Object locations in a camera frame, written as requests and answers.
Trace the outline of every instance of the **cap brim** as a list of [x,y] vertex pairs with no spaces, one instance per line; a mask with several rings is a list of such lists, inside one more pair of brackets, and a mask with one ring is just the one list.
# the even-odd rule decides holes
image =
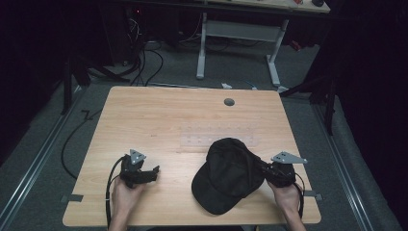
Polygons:
[[209,180],[208,164],[195,174],[191,191],[198,203],[213,215],[222,215],[231,210],[241,198],[218,192]]

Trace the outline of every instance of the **black cable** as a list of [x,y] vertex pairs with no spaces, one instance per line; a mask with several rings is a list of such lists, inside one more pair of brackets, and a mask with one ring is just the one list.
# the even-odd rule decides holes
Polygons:
[[191,36],[189,36],[188,38],[184,39],[184,40],[179,40],[179,43],[181,45],[183,45],[183,42],[187,42],[187,41],[191,41],[191,40],[196,40],[196,39],[201,39],[201,35],[197,36],[197,32],[200,29],[200,25],[201,25],[201,20],[203,18],[203,13],[200,14],[200,17],[198,18],[198,22],[197,22],[197,26],[195,27],[194,32],[192,32]]
[[112,167],[111,173],[109,174],[109,178],[108,178],[108,184],[106,186],[105,205],[106,205],[106,220],[108,222],[108,228],[111,225],[111,193],[110,193],[110,188],[111,188],[111,184],[113,182],[112,175],[114,174],[116,166],[123,160],[123,158],[124,157],[121,157],[119,160],[117,160],[116,163],[114,164],[114,166]]
[[65,165],[65,160],[64,160],[64,152],[66,149],[66,146],[69,142],[69,140],[71,140],[71,138],[74,136],[74,134],[89,120],[92,120],[94,116],[100,114],[102,112],[102,109],[97,111],[96,113],[92,114],[89,117],[86,117],[85,120],[83,122],[81,122],[68,136],[68,138],[66,139],[64,145],[63,145],[63,149],[61,150],[61,164],[63,164],[63,168],[66,171],[66,173],[68,173],[72,178],[74,178],[75,180],[78,179],[78,177],[76,175],[74,175]]
[[132,82],[130,83],[130,86],[132,86],[132,85],[135,83],[135,81],[140,78],[141,73],[144,71],[144,66],[146,65],[146,55],[145,55],[145,53],[144,53],[144,47],[143,47],[143,49],[141,50],[141,53],[142,53],[142,55],[143,55],[143,65],[141,66],[141,69],[139,70],[138,75],[137,75],[137,76],[132,80]]
[[150,50],[150,52],[153,52],[153,53],[155,53],[156,55],[158,55],[158,56],[160,57],[160,59],[162,60],[162,63],[160,64],[159,69],[158,69],[152,76],[150,76],[150,78],[147,79],[146,83],[144,84],[145,87],[147,87],[147,85],[149,84],[150,80],[153,79],[153,77],[155,77],[157,73],[159,73],[159,71],[162,69],[163,63],[164,63],[163,57],[162,57],[159,53],[157,53],[156,51],[153,51],[153,50]]
[[244,43],[236,42],[234,39],[231,39],[230,42],[233,45],[244,46],[244,47],[254,47],[254,46],[262,45],[262,44],[266,43],[265,41],[255,40],[255,42],[253,44],[244,44]]
[[194,38],[194,39],[190,39],[188,41],[180,42],[179,45],[184,46],[184,47],[188,47],[188,48],[198,47],[198,46],[200,46],[201,43],[200,43],[200,41],[196,41],[197,39],[201,39],[201,37],[197,37],[197,38]]
[[[221,51],[227,49],[227,48],[231,45],[231,42],[230,42],[231,39],[229,39],[229,38],[224,38],[224,39],[226,40],[225,46],[222,47],[222,48],[220,48],[220,49],[218,49],[218,50],[212,49],[212,48],[210,48],[208,45],[206,45],[205,47],[206,47],[206,49],[208,49],[208,50],[210,50],[210,51],[221,52]],[[217,41],[215,38],[210,38],[209,41],[210,41],[210,40],[212,40],[212,41]]]
[[139,80],[141,81],[141,85],[144,86],[144,81],[143,78],[140,76],[140,78],[138,79],[138,81],[136,82],[136,86],[139,85]]
[[[125,75],[131,74],[131,73],[135,72],[139,68],[139,65],[140,65],[140,63],[135,61],[133,63],[133,65],[129,69],[127,69],[127,70],[125,70],[123,72],[117,73],[116,75],[119,76],[119,77],[123,77]],[[89,75],[91,75],[93,77],[97,77],[97,78],[107,78],[108,77],[108,76],[103,75],[103,74],[95,73],[90,69],[88,69],[87,72],[88,72]]]
[[299,174],[296,173],[296,175],[299,177],[300,181],[302,182],[302,186],[303,186],[303,188],[300,189],[300,187],[296,183],[293,183],[297,191],[299,192],[299,215],[300,215],[300,218],[302,218],[303,217],[303,207],[304,207],[304,196],[305,196],[305,182],[303,181],[302,177],[300,177]]

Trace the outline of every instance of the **human hand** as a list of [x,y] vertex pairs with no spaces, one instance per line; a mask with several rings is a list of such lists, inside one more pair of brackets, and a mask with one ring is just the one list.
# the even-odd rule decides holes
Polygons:
[[269,181],[268,185],[273,190],[276,204],[282,210],[290,230],[305,231],[306,228],[298,212],[300,198],[296,186],[290,185],[288,187],[277,188]]
[[126,186],[120,178],[115,179],[114,192],[112,193],[112,202],[114,204],[114,213],[109,227],[110,231],[125,230],[127,220],[140,199],[146,184],[135,185],[133,189]]
[[273,190],[276,204],[281,210],[297,212],[299,206],[299,191],[295,185],[277,188],[269,181],[268,185]]

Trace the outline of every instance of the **wire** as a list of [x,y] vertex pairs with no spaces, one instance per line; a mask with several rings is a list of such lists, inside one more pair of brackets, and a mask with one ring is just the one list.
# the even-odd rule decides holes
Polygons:
[[69,142],[69,140],[71,140],[71,138],[74,136],[74,134],[89,120],[92,120],[96,115],[100,114],[102,112],[102,109],[97,111],[96,113],[92,114],[90,117],[86,117],[85,120],[83,122],[81,122],[68,136],[68,138],[66,139],[64,145],[63,145],[63,149],[61,150],[61,164],[63,164],[63,168],[66,171],[66,173],[68,173],[68,175],[70,175],[72,178],[74,178],[75,180],[78,179],[78,176],[74,175],[65,165],[65,160],[64,160],[64,152],[66,149],[66,146]]
[[253,90],[257,89],[255,85],[251,84],[250,82],[243,80],[244,82],[246,82],[248,85],[250,85],[252,87]]
[[264,44],[266,42],[261,41],[261,40],[255,40],[255,42],[253,44],[244,44],[244,43],[236,42],[235,39],[232,39],[231,43],[234,44],[234,45],[238,45],[238,46],[253,47],[253,46],[257,46],[257,45],[262,45],[262,44]]
[[132,80],[132,82],[130,83],[130,86],[133,86],[133,84],[135,83],[136,80],[139,81],[139,78],[141,78],[141,73],[144,71],[144,66],[146,64],[146,55],[144,53],[144,47],[141,50],[141,53],[143,55],[143,65],[141,66],[141,69],[139,70],[138,75]]
[[147,87],[147,85],[149,84],[150,80],[152,80],[153,77],[155,77],[156,74],[159,73],[159,71],[162,69],[163,63],[164,63],[164,60],[163,60],[162,55],[160,55],[159,53],[157,53],[156,51],[153,51],[153,50],[150,50],[150,52],[153,52],[153,53],[155,53],[156,55],[158,55],[158,56],[160,57],[160,59],[162,60],[162,63],[160,64],[159,69],[158,69],[152,76],[150,76],[150,78],[147,79],[146,83],[144,84],[145,87]]
[[293,183],[297,191],[299,192],[299,216],[300,218],[302,218],[303,217],[303,207],[304,207],[304,196],[305,196],[305,182],[303,181],[302,177],[300,177],[299,174],[297,173],[295,174],[299,177],[300,181],[302,182],[302,186],[303,186],[303,188],[300,189],[296,183]]
[[[134,72],[135,70],[137,70],[139,68],[139,66],[140,66],[140,63],[135,61],[133,63],[133,65],[129,69],[127,69],[127,70],[125,70],[123,72],[117,73],[116,75],[118,77],[123,77],[123,76],[128,75],[128,74]],[[106,75],[98,74],[98,73],[96,73],[96,72],[94,72],[94,71],[92,71],[90,69],[88,69],[88,74],[93,76],[93,77],[97,77],[97,78],[107,78]]]
[[183,46],[183,47],[188,47],[188,48],[194,48],[194,47],[200,46],[199,41],[196,41],[195,43],[192,43],[192,41],[194,41],[194,40],[184,41],[184,42],[181,42],[180,45]]
[[141,81],[141,85],[144,86],[144,81],[143,78],[140,76],[140,78],[138,79],[138,81],[136,82],[136,86],[139,85],[139,80]]
[[129,18],[129,20],[131,20],[133,23],[135,23],[135,25],[133,25],[132,29],[130,29],[130,32],[133,32],[133,30],[135,29],[135,27],[138,27],[138,31],[136,32],[136,37],[135,37],[135,42],[138,40],[139,35],[140,35],[140,27],[137,21],[135,21],[132,18]]
[[108,184],[106,186],[106,193],[105,193],[105,205],[106,205],[106,220],[108,222],[108,228],[111,225],[111,193],[110,193],[110,187],[112,182],[116,179],[116,177],[114,178],[114,180],[112,179],[112,175],[114,175],[114,171],[116,166],[123,160],[124,157],[121,157],[119,160],[116,161],[116,163],[114,164],[114,166],[111,169],[111,173],[109,174],[109,178],[108,178]]
[[222,47],[221,49],[212,49],[212,48],[210,48],[208,45],[206,45],[206,49],[208,49],[208,50],[210,50],[210,51],[215,51],[215,52],[224,51],[224,50],[227,49],[227,48],[230,46],[230,44],[231,44],[231,43],[230,43],[230,40],[231,40],[231,39],[229,39],[229,38],[224,38],[224,39],[222,39],[222,38],[218,38],[218,39],[212,38],[212,39],[209,39],[209,40],[212,40],[212,41],[226,40],[225,46]]
[[190,41],[190,40],[195,40],[195,39],[201,38],[201,36],[197,36],[197,37],[195,37],[195,38],[194,38],[194,36],[195,36],[195,34],[197,34],[198,28],[200,28],[200,22],[201,22],[202,16],[203,16],[203,14],[201,13],[201,14],[200,14],[200,18],[198,18],[198,23],[197,23],[197,26],[195,27],[195,31],[192,33],[192,35],[191,35],[189,38],[187,38],[187,39],[180,40],[180,41],[179,41],[180,43],[181,43],[181,42],[185,42],[185,41]]

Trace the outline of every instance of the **table leg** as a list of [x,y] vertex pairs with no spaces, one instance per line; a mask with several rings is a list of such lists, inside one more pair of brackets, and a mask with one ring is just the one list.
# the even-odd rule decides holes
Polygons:
[[197,79],[204,79],[204,69],[205,69],[205,39],[207,35],[207,13],[203,13],[203,22],[201,29],[201,47],[200,54],[198,55],[198,65],[197,65]]
[[289,23],[289,19],[285,19],[283,21],[282,26],[277,36],[277,40],[275,42],[275,46],[273,47],[272,54],[267,55],[270,78],[272,80],[272,84],[276,87],[280,86],[280,81],[279,81],[278,72],[276,71],[275,59],[276,59],[276,55],[278,54],[279,47],[282,43],[283,36],[285,36],[285,32],[286,32],[286,28],[288,27],[288,23]]

